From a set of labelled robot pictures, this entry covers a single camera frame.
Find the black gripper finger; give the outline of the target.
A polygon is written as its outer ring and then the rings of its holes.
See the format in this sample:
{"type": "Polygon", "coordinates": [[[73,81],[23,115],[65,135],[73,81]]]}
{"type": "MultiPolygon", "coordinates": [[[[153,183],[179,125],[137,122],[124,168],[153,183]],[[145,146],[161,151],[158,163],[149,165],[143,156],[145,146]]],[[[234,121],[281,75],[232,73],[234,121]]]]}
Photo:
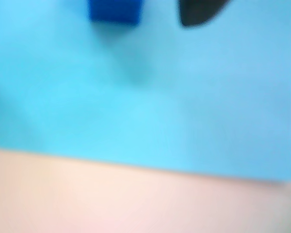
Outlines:
{"type": "Polygon", "coordinates": [[[229,0],[179,0],[182,26],[200,26],[213,20],[230,3],[229,0]]]}

